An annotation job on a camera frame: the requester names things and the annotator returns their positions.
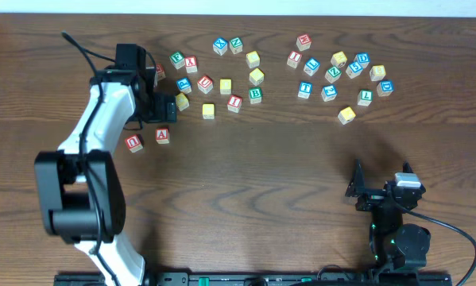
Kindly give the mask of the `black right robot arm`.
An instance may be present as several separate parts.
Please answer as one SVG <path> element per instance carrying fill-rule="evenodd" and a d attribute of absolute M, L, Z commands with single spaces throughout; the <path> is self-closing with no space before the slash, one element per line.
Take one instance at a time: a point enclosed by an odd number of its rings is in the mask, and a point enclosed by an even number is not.
<path fill-rule="evenodd" d="M 356 198 L 357 211 L 371 213 L 370 248 L 381 267 L 403 271 L 427 264 L 431 233 L 424 227 L 403 222 L 403 214 L 416 208 L 425 192 L 407 162 L 382 188 L 371 188 L 365 184 L 361 162 L 355 161 L 345 196 Z"/>

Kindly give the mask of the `yellow O block front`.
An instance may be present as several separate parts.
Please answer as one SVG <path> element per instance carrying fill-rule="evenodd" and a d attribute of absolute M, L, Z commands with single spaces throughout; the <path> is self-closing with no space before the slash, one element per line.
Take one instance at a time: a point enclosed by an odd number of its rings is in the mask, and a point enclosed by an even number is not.
<path fill-rule="evenodd" d="M 203 119 L 212 120 L 215 118 L 215 105 L 213 103 L 204 103 L 202 109 Z"/>

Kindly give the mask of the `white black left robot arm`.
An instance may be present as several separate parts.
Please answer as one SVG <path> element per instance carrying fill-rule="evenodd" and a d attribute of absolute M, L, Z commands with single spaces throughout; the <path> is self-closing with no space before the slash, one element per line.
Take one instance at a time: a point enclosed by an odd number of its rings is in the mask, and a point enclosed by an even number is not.
<path fill-rule="evenodd" d="M 113 153 L 126 123 L 140 112 L 153 122 L 174 122 L 175 99 L 155 92 L 154 67 L 109 67 L 90 84 L 72 133 L 34 161 L 43 224 L 48 234 L 89 256 L 102 274 L 99 284 L 149 285 L 145 258 L 123 230 L 126 202 Z"/>

